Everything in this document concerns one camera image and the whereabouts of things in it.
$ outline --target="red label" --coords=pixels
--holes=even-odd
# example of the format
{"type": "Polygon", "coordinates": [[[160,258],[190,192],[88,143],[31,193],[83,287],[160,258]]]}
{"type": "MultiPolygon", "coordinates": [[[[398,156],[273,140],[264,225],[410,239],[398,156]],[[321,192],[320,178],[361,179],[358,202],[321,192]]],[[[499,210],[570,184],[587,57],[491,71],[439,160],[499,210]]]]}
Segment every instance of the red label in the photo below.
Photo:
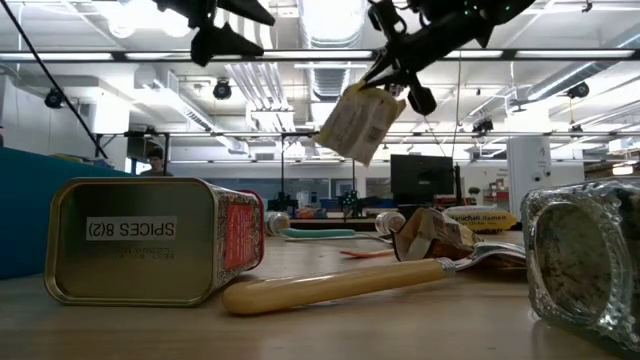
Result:
{"type": "Polygon", "coordinates": [[[253,259],[251,205],[230,204],[227,208],[225,267],[231,269],[253,259]]]}

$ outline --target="metal tin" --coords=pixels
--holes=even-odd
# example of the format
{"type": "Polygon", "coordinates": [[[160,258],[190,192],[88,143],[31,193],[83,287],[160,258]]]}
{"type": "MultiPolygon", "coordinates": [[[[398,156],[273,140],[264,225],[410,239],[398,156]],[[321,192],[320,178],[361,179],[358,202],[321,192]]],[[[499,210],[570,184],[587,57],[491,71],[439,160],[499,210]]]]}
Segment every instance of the metal tin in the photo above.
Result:
{"type": "Polygon", "coordinates": [[[193,178],[79,178],[51,203],[45,285],[64,304],[194,306],[264,253],[260,197],[193,178]]]}

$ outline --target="blue box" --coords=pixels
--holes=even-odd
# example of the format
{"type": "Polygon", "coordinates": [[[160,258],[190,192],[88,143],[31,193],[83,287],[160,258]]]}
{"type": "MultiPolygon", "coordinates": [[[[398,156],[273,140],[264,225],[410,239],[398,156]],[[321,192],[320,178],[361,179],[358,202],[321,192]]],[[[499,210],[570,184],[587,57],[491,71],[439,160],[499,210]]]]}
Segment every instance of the blue box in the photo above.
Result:
{"type": "Polygon", "coordinates": [[[58,188],[76,177],[128,173],[0,148],[0,280],[44,270],[49,207],[58,188]]]}

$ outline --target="fork handle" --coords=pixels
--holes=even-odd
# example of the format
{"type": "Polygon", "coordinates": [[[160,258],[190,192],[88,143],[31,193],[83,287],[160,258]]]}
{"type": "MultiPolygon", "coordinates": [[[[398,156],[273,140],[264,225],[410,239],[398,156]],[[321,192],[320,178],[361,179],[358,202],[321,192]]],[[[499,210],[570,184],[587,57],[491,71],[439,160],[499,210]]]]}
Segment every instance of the fork handle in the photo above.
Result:
{"type": "Polygon", "coordinates": [[[254,315],[294,306],[428,283],[453,275],[446,258],[372,266],[315,276],[247,281],[231,285],[222,295],[233,314],[254,315]]]}

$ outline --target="glass jar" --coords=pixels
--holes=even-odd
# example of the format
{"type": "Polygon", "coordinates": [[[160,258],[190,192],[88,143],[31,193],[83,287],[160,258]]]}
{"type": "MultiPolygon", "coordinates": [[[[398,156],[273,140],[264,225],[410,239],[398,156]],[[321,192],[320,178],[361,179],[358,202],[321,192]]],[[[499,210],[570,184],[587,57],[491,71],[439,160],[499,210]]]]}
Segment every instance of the glass jar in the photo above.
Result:
{"type": "Polygon", "coordinates": [[[534,190],[522,216],[536,313],[640,358],[640,178],[534,190]]]}

